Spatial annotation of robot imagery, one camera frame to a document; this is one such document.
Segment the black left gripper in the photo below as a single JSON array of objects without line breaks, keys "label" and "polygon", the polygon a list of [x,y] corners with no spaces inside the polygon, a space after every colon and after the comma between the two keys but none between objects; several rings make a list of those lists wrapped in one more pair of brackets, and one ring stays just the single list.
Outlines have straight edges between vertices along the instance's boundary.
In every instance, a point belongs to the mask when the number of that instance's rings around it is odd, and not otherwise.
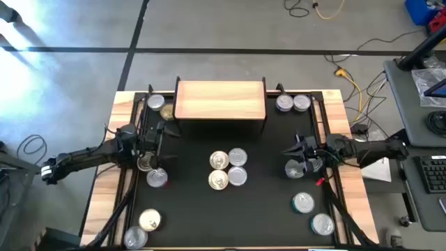
[{"label": "black left gripper", "polygon": [[[155,127],[150,127],[138,144],[138,157],[144,156],[145,152],[147,151],[153,152],[156,158],[156,168],[160,167],[160,147],[163,133],[170,137],[181,137],[181,135],[179,135],[178,133],[168,129],[167,125],[161,121]],[[162,156],[161,165],[175,166],[177,160],[177,155]]]}]

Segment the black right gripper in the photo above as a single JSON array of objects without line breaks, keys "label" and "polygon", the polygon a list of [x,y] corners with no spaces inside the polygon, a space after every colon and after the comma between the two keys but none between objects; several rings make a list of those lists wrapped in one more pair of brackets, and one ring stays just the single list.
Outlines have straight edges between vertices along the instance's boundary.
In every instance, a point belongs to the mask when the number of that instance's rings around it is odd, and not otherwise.
[{"label": "black right gripper", "polygon": [[324,155],[320,153],[320,149],[318,148],[318,144],[316,142],[315,137],[303,137],[299,135],[297,132],[295,134],[296,138],[296,145],[291,146],[281,152],[283,155],[303,155],[305,157],[305,162],[309,164],[309,169],[313,172],[312,164],[309,162],[312,158],[320,158],[323,161],[323,166],[319,169],[319,171],[322,170],[322,168],[325,167],[324,163]]}]

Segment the silver lid can blue label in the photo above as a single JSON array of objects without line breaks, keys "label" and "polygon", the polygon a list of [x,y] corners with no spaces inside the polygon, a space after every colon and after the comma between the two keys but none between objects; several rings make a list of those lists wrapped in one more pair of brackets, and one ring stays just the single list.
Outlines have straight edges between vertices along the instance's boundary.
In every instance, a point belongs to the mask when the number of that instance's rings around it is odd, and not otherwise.
[{"label": "silver lid can blue label", "polygon": [[276,99],[276,108],[281,112],[288,112],[293,108],[293,98],[286,94],[281,94]]},{"label": "silver lid can blue label", "polygon": [[305,165],[296,160],[289,160],[284,169],[289,178],[302,178],[307,172]]}]

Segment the gold lid seafood can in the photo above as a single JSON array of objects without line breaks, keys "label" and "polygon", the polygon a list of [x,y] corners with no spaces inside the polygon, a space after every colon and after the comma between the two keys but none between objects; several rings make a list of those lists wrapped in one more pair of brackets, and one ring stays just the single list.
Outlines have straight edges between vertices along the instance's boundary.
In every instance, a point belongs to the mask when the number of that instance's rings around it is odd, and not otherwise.
[{"label": "gold lid seafood can", "polygon": [[138,157],[137,159],[137,168],[142,172],[149,172],[152,169],[155,169],[156,166],[156,158],[153,152],[147,151],[144,156]]}]

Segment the dark gold seafood can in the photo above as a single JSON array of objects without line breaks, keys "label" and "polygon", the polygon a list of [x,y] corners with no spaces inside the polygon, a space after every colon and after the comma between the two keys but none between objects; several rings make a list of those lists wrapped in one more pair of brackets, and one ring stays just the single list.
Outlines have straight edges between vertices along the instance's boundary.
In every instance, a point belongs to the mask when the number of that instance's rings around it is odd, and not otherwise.
[{"label": "dark gold seafood can", "polygon": [[165,121],[174,120],[174,105],[172,103],[165,104],[160,110],[160,116]]}]

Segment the silver lid can red label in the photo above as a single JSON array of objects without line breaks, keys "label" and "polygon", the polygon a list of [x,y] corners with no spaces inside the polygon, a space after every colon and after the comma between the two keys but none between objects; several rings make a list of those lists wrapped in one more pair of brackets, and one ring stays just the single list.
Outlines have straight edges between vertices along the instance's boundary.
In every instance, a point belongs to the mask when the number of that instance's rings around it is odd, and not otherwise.
[{"label": "silver lid can red label", "polygon": [[163,168],[151,169],[146,175],[146,182],[152,188],[160,188],[168,181],[168,174]]}]

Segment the gold lid can white label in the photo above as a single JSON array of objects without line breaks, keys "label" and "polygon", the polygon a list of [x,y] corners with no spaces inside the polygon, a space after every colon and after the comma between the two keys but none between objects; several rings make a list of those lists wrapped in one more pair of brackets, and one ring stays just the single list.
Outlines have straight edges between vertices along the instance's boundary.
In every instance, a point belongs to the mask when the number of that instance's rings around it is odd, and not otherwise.
[{"label": "gold lid can white label", "polygon": [[208,184],[214,190],[223,190],[229,183],[229,177],[225,171],[214,170],[208,176]]},{"label": "gold lid can white label", "polygon": [[213,169],[225,169],[229,165],[229,156],[223,151],[215,151],[210,155],[209,163]]}]

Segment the silver lid can teal label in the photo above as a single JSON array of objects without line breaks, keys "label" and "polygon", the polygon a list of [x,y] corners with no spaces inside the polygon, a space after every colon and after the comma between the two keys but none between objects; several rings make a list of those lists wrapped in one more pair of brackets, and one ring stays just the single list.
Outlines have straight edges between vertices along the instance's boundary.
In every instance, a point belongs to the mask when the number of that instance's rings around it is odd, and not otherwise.
[{"label": "silver lid can teal label", "polygon": [[310,213],[314,209],[315,202],[310,194],[299,192],[292,198],[291,205],[298,213]]},{"label": "silver lid can teal label", "polygon": [[332,218],[325,214],[316,214],[310,221],[310,226],[315,234],[320,236],[329,236],[335,230],[335,224]]}]

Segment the pale gold lid can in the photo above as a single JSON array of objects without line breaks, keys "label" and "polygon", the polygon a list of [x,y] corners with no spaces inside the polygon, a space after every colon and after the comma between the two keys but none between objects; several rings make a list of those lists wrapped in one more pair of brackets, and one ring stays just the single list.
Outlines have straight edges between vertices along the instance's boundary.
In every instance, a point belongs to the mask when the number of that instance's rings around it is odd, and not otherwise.
[{"label": "pale gold lid can", "polygon": [[160,226],[161,219],[162,217],[157,210],[149,208],[140,214],[139,226],[145,231],[155,231]]}]

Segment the white paper sheet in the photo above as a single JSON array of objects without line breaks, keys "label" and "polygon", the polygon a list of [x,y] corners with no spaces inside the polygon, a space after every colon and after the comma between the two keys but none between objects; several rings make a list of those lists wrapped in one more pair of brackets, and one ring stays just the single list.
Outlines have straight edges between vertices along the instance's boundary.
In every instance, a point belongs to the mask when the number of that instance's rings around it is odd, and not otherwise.
[{"label": "white paper sheet", "polygon": [[363,178],[370,178],[378,181],[392,182],[390,171],[390,160],[382,158],[361,169]]}]

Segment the grey desk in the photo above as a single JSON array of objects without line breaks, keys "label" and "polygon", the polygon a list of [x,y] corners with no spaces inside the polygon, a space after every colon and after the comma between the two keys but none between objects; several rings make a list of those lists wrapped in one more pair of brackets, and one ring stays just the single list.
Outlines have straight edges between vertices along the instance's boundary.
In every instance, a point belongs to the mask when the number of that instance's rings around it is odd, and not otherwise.
[{"label": "grey desk", "polygon": [[446,193],[428,193],[424,187],[420,167],[414,157],[443,155],[446,157],[446,137],[432,133],[425,124],[430,112],[438,107],[423,107],[410,71],[401,70],[398,60],[385,61],[384,71],[394,96],[403,128],[396,134],[406,142],[409,150],[407,160],[399,163],[406,175],[406,192],[412,197],[412,209],[421,226],[427,231],[446,232],[446,212],[440,198]]}]

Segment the black keyboard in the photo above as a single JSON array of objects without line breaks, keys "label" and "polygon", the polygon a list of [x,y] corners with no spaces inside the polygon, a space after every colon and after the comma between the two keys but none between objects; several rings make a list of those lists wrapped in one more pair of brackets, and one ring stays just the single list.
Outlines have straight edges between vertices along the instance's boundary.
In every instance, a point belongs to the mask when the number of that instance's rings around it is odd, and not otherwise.
[{"label": "black keyboard", "polygon": [[446,155],[413,158],[428,194],[446,193]]}]

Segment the clear plastic bag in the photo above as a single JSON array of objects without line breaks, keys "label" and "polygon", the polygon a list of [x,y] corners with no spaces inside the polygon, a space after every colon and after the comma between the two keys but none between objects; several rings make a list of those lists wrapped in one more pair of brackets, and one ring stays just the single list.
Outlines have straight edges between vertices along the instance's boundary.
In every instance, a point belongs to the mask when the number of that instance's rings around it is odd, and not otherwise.
[{"label": "clear plastic bag", "polygon": [[446,108],[446,98],[424,96],[424,92],[446,78],[446,68],[427,68],[411,72],[417,88],[421,107]]}]

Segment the black box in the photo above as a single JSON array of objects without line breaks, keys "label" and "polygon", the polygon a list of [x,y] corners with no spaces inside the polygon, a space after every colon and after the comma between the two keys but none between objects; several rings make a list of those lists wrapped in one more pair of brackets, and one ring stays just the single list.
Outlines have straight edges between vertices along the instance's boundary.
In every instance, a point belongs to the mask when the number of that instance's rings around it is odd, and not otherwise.
[{"label": "black box", "polygon": [[46,227],[39,233],[31,246],[31,251],[58,251],[78,248],[80,242],[81,238],[78,235]]}]

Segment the blue lit screen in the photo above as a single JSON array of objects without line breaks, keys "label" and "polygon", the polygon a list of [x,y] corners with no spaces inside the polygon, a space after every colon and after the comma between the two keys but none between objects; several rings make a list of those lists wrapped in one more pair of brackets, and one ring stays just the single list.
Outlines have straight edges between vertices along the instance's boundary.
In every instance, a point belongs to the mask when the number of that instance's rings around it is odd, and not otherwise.
[{"label": "blue lit screen", "polygon": [[446,78],[434,84],[424,92],[426,97],[446,98]]}]

